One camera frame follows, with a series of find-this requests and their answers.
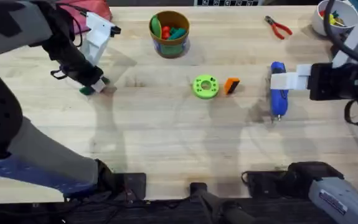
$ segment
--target orange block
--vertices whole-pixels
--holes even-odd
[[[228,78],[224,84],[224,92],[227,95],[233,93],[239,83],[240,80],[238,78]]]

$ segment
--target white cup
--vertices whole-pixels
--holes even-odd
[[[313,29],[321,35],[327,35],[324,31],[323,18],[320,16],[319,12],[326,9],[328,0],[324,0],[317,5],[317,9],[313,14],[311,19],[311,26]],[[331,30],[334,35],[341,34],[351,28],[353,28],[358,23],[358,12],[350,5],[335,0],[335,3],[332,7],[331,12],[336,11],[339,14],[339,17],[343,20],[345,27],[331,25]]]

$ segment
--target white label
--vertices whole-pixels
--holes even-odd
[[[347,212],[347,206],[340,202],[337,198],[335,198],[330,193],[326,192],[325,190],[320,190],[318,196],[327,202],[330,206],[335,208],[340,214],[345,215]]]

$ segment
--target pliers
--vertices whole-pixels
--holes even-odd
[[[278,32],[278,28],[284,30],[285,32],[287,32],[289,35],[292,35],[292,31],[290,30],[290,28],[284,26],[283,24],[279,24],[277,23],[276,21],[274,21],[270,16],[266,16],[265,17],[265,21],[268,22],[270,25],[271,25],[271,28],[273,29],[273,32],[274,34],[280,38],[281,40],[284,39],[284,36],[281,35],[279,32]]]

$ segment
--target table surface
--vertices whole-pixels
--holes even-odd
[[[175,10],[191,23],[190,47],[161,58],[148,21]],[[75,152],[99,158],[118,172],[147,173],[147,197],[181,198],[189,183],[206,182],[221,197],[247,197],[245,170],[285,169],[297,161],[324,161],[358,189],[358,139],[343,120],[345,101],[315,102],[292,91],[281,122],[271,123],[270,64],[329,61],[330,43],[310,26],[315,6],[113,7],[122,34],[111,39],[99,67],[112,86],[86,97],[49,75],[58,65],[39,47],[0,55],[0,76],[24,114]],[[293,35],[276,38],[269,15]],[[193,79],[208,73],[221,85],[239,77],[235,93],[212,100],[192,94]],[[61,201],[59,192],[0,178],[0,202]]]

